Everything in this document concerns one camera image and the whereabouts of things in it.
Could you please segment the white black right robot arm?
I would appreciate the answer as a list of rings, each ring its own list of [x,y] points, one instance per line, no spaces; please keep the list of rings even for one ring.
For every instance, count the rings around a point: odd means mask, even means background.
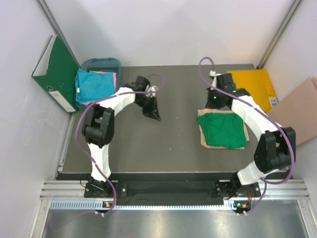
[[[251,185],[279,170],[294,169],[296,133],[291,127],[274,122],[244,88],[236,88],[231,73],[210,71],[207,106],[211,109],[229,107],[256,136],[258,145],[254,160],[230,178],[231,190],[243,196]]]

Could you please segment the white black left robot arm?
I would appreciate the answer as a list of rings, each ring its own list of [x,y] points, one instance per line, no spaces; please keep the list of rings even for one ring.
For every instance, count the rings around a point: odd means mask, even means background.
[[[92,162],[89,185],[95,188],[100,196],[108,196],[114,191],[109,177],[109,145],[114,137],[115,117],[131,104],[142,109],[145,117],[160,121],[156,92],[157,86],[142,76],[136,81],[126,83],[113,95],[92,103],[83,117],[82,135],[89,148]]]

